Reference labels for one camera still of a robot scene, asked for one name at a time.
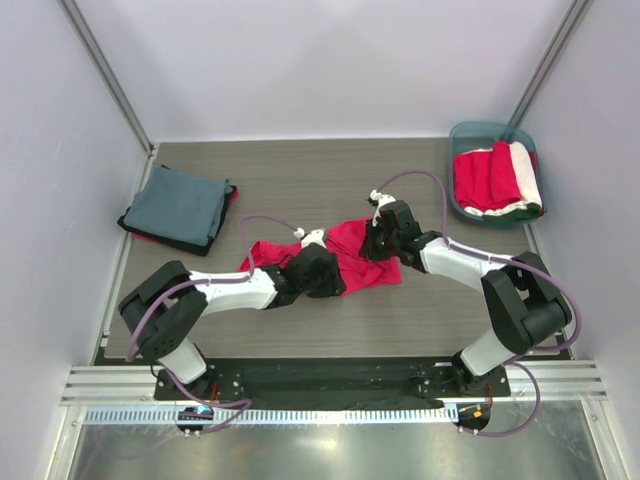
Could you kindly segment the pink-red t shirt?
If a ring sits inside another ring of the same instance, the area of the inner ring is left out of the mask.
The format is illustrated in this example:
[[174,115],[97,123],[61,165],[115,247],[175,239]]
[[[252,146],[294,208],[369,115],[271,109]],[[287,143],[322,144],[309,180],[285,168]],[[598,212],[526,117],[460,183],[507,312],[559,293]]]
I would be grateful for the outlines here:
[[[371,262],[359,255],[365,237],[365,223],[366,220],[362,218],[331,227],[324,241],[328,250],[337,256],[340,275],[345,284],[342,296],[364,289],[402,283],[402,275],[395,258]],[[283,267],[301,249],[299,242],[287,245],[260,240],[251,247],[251,254],[256,267],[273,264]]]

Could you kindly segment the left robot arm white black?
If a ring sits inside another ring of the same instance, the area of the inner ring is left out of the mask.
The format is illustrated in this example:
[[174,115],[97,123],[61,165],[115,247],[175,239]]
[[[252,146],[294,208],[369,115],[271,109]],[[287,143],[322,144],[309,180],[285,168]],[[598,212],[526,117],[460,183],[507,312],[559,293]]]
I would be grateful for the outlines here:
[[337,255],[312,243],[283,264],[247,272],[209,274],[170,261],[121,300],[118,311],[131,333],[128,355],[168,368],[187,396],[200,399],[213,385],[204,356],[188,339],[200,318],[282,308],[301,295],[329,298],[345,292]]

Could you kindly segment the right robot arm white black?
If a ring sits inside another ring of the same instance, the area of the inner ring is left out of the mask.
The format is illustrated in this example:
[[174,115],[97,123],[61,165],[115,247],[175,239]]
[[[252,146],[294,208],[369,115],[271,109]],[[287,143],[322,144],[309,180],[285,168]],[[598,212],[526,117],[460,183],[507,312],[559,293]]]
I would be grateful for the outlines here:
[[374,191],[369,203],[375,213],[365,224],[362,257],[395,257],[416,271],[446,277],[484,296],[490,329],[451,359],[451,383],[460,394],[477,393],[497,367],[572,321],[569,305],[538,255],[494,255],[441,232],[424,231],[406,202],[391,195]]

